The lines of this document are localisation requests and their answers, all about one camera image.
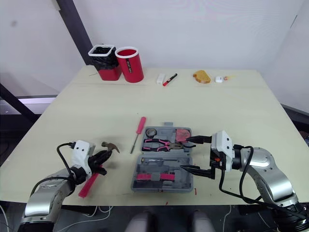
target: white cable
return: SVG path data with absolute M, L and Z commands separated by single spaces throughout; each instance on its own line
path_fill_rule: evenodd
M 99 211 L 101 211 L 102 213 L 108 213 L 109 211 L 112 210 L 113 206 L 109 206 L 109 207 L 110 207 L 110 209 L 109 209 L 109 210 L 106 210 L 106 211 L 101 210 L 100 206 L 98 207 L 98 209 L 99 209 Z
M 111 207 L 109 206 L 109 211 L 108 211 L 108 215 L 106 216 L 106 217 L 104 217 L 104 218 L 101 218 L 101 219 L 95 219 L 95 220 L 87 220 L 87 221 L 79 221 L 79 222 L 75 222 L 75 223 L 73 223 L 73 224 L 70 224 L 70 225 L 68 225 L 68 226 L 66 226 L 65 228 L 63 228 L 63 229 L 61 229 L 61 230 L 59 230 L 59 231 L 57 231 L 57 232 L 61 232 L 61 231 L 63 231 L 63 230 L 65 230 L 65 229 L 67 229 L 67 228 L 69 228 L 69 227 L 71 227 L 71 226 L 74 226 L 74 225 L 76 225 L 76 224 L 79 224 L 79 223 L 84 223 L 84 222 L 92 222 L 92 221 L 102 221 L 102 220 L 105 220 L 105 219 L 107 219 L 110 215 L 111 215 Z
M 222 232 L 224 232 L 225 219 L 226 219 L 226 217 L 227 217 L 231 212 L 232 212 L 232 206 L 230 205 L 230 211 L 224 216 Z
M 86 217 L 93 217 L 94 216 L 94 214 L 96 214 L 96 212 L 97 212 L 97 209 L 98 209 L 98 207 L 96 206 L 96 208 L 95 208 L 95 211 L 93 212 L 93 214 L 92 215 L 88 215 L 88 214 L 83 214 L 84 216 L 86 216 Z
M 262 216 L 260 215 L 260 212 L 258 212 L 257 214 L 260 216 L 260 218 L 261 218 L 261 220 L 264 222 L 264 224 L 267 225 L 268 228 L 270 228 L 270 226 L 264 221 L 264 219 L 263 219 Z
M 10 232 L 8 219 L 7 219 L 6 214 L 5 214 L 5 212 L 4 212 L 4 209 L 2 208 L 1 205 L 0 205 L 0 209 L 2 210 L 2 213 L 3 213 L 3 215 L 4 215 L 4 219 L 5 219 L 5 222 L 6 222 L 6 230 L 7 230 L 7 232 Z

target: black metal frame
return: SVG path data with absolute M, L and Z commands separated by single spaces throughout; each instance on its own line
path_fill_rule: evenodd
M 81 18 L 77 12 L 73 0 L 56 0 L 59 5 L 59 13 L 65 23 L 79 53 L 86 65 L 90 64 L 88 52 L 92 48 L 91 41 L 86 32 Z
M 18 112 L 25 116 L 30 122 L 35 123 L 39 116 L 29 110 L 20 100 L 17 99 L 6 87 L 0 83 L 0 95 Z

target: trash bag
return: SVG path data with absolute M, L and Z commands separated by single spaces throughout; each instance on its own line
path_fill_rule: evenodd
M 106 54 L 111 48 L 109 47 L 97 47 L 93 54 Z M 113 69 L 119 65 L 117 57 L 115 55 L 116 48 L 112 49 L 112 52 L 106 57 L 90 57 L 90 62 L 96 69 Z

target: black cable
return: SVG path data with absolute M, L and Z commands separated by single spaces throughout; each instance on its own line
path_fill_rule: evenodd
M 68 166 L 68 163 L 67 161 L 64 159 L 63 155 L 61 154 L 60 152 L 60 148 L 62 146 L 72 146 L 73 143 L 65 143 L 65 144 L 61 144 L 57 147 L 57 153 L 59 154 L 60 158 L 62 159 L 63 163 L 64 163 L 64 166 L 66 166 L 66 169 L 68 170 L 68 173 L 70 175 L 70 177 L 73 177 L 73 173 L 71 172 L 69 166 Z
M 64 166 L 66 166 L 66 169 L 68 170 L 68 173 L 69 173 L 69 177 L 64 177 L 64 176 L 53 176 L 53 177 L 47 177 L 47 178 L 44 178 L 43 180 L 40 180 L 38 183 L 35 184 L 35 186 L 33 187 L 32 191 L 31 191 L 31 194 L 30 196 L 35 192 L 35 190 L 37 189 L 37 187 L 45 182 L 45 181 L 48 181 L 48 180 L 68 180 L 70 181 L 71 183 L 71 187 L 72 187 L 72 191 L 70 192 L 69 196 L 74 192 L 75 190 L 75 185 L 76 185 L 76 182 L 74 180 L 74 176 L 73 176 L 73 173 L 71 172 L 70 168 L 69 168 L 69 165 L 67 163 L 67 161 L 65 160 L 65 158 L 63 157 L 63 155 L 61 154 L 60 152 L 60 148 L 63 147 L 63 146 L 71 146 L 75 144 L 75 143 L 65 143 L 65 144 L 61 144 L 57 147 L 57 153 L 59 154 L 60 158 L 62 159 L 63 163 L 64 163 Z
M 35 190 L 37 189 L 37 187 L 45 182 L 45 181 L 48 181 L 48 180 L 68 180 L 72 183 L 72 186 L 74 186 L 74 190 L 75 190 L 75 180 L 72 179 L 71 177 L 64 177 L 64 176 L 53 176 L 53 177 L 47 177 L 47 178 L 44 178 L 43 180 L 40 180 L 38 183 L 35 184 L 35 186 L 33 187 L 32 191 L 31 191 L 31 194 L 30 196 L 35 192 Z
M 301 218 L 301 219 L 306 219 L 306 218 L 307 218 L 306 216 L 304 216 L 304 215 L 302 215 L 302 214 L 295 213 L 295 212 L 293 212 L 293 211 L 291 211 L 291 210 L 285 209 L 285 208 L 280 207 L 280 206 L 277 206 L 277 205 L 275 205 L 275 204 L 260 202 L 260 201 L 257 201 L 257 200 L 254 200 L 254 199 L 251 199 L 251 198 L 248 198 L 248 197 L 242 197 L 242 196 L 240 196 L 240 195 L 238 195 L 238 194 L 236 194 L 236 193 L 229 192 L 229 191 L 227 191 L 227 190 L 222 189 L 222 185 L 223 185 L 223 182 L 224 182 L 224 176 L 225 176 L 225 170 L 221 170 L 221 178 L 220 178 L 220 183 L 219 183 L 219 190 L 220 190 L 221 192 L 224 192 L 224 193 L 226 193 L 226 194 L 228 194 L 228 195 L 231 195 L 231 196 L 234 196 L 234 197 L 241 198 L 241 199 L 243 199 L 245 202 L 246 202 L 246 200 L 247 200 L 247 201 L 249 201 L 249 202 L 251 202 L 251 203 L 256 203 L 256 204 L 263 205 L 263 206 L 266 206 L 266 207 L 269 207 L 269 208 L 273 208 L 273 209 L 277 209 L 277 210 L 283 211 L 283 212 L 285 212 L 285 213 L 287 213 L 287 214 L 292 214 L 292 215 L 294 215 L 294 216 L 296 216 L 296 217 L 299 217 L 299 218 Z
M 241 196 L 242 198 L 244 198 L 243 192 L 242 192 L 243 180 L 244 180 L 244 178 L 245 178 L 245 175 L 247 174 L 249 165 L 250 165 L 251 160 L 252 160 L 253 151 L 254 151 L 254 149 L 253 149 L 252 146 L 246 146 L 246 147 L 244 147 L 244 148 L 250 148 L 250 154 L 249 154 L 249 156 L 248 156 L 247 163 L 246 163 L 246 165 L 245 165 L 245 167 L 244 167 L 244 169 L 243 169 L 243 172 L 242 172 L 242 175 L 241 175 L 241 178 L 240 178 L 240 181 L 239 181 L 239 192 L 240 192 L 240 196 Z

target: hammer head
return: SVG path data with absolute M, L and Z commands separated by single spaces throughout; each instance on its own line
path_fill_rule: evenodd
M 118 153 L 120 153 L 119 149 L 116 147 L 115 144 L 108 143 L 108 142 L 103 142 L 102 143 L 102 147 L 107 147 L 108 151 L 113 151 L 115 149 Z

